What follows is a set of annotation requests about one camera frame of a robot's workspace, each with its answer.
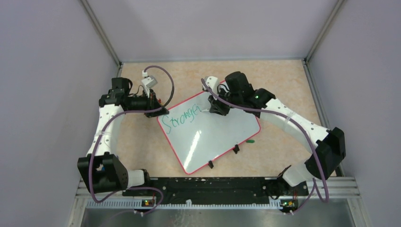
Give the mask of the pink framed whiteboard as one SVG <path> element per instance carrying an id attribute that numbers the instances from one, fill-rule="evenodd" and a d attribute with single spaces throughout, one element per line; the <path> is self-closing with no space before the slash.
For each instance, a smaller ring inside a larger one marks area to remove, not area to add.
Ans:
<path id="1" fill-rule="evenodd" d="M 210 107 L 209 96 L 208 92 L 199 92 L 169 108 L 169 114 L 157 117 L 180 166 L 188 175 L 261 131 L 257 118 L 239 109 L 231 109 L 226 116 L 201 112 Z"/>

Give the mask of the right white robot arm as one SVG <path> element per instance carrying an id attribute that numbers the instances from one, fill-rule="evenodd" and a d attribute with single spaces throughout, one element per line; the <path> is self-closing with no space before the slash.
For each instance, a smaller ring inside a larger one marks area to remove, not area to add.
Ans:
<path id="1" fill-rule="evenodd" d="M 313 178 L 326 181 L 346 156 L 345 133 L 315 124 L 283 104 L 270 91 L 254 89 L 240 71 L 225 77 L 225 84 L 209 76 L 201 80 L 203 91 L 209 92 L 209 112 L 226 116 L 231 109 L 243 110 L 258 119 L 272 123 L 300 142 L 311 157 L 287 167 L 277 182 L 278 191 L 290 195 L 300 183 Z"/>

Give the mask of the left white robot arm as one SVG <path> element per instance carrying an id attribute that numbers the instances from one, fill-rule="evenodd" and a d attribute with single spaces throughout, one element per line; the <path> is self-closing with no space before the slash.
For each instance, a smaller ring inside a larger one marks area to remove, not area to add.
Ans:
<path id="1" fill-rule="evenodd" d="M 112 88 L 99 99 L 99 121 L 93 143 L 77 167 L 88 191 L 93 193 L 123 191 L 133 187 L 139 195 L 150 193 L 152 183 L 145 169 L 129 170 L 116 155 L 117 140 L 124 112 L 144 113 L 146 117 L 168 114 L 152 89 L 157 80 L 146 76 L 141 95 L 131 94 L 132 81 L 113 78 Z"/>

